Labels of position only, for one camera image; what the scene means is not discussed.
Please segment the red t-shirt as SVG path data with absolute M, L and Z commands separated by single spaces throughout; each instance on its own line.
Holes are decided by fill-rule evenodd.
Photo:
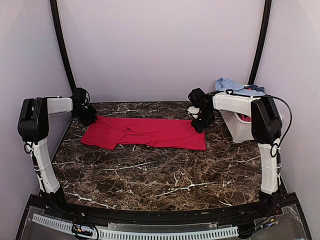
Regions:
M 206 150 L 205 134 L 197 133 L 190 120 L 180 119 L 98 116 L 80 142 L 108 150 L 117 145 Z

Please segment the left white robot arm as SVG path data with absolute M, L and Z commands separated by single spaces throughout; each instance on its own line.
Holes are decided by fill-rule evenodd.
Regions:
M 27 98 L 22 104 L 17 130 L 25 153 L 31 157 L 41 196 L 51 202 L 50 208 L 58 217 L 67 218 L 71 208 L 54 172 L 48 148 L 49 116 L 62 113 L 71 113 L 85 127 L 97 120 L 97 111 L 85 96 Z

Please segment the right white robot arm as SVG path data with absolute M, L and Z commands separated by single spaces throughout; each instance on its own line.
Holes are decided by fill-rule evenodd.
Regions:
M 255 140 L 261 160 L 261 185 L 255 213 L 266 217 L 281 205 L 281 156 L 280 148 L 285 134 L 282 118 L 271 95 L 247 96 L 232 89 L 204 93 L 200 88 L 188 95 L 192 103 L 187 108 L 193 117 L 192 127 L 202 133 L 215 120 L 219 111 L 235 143 Z

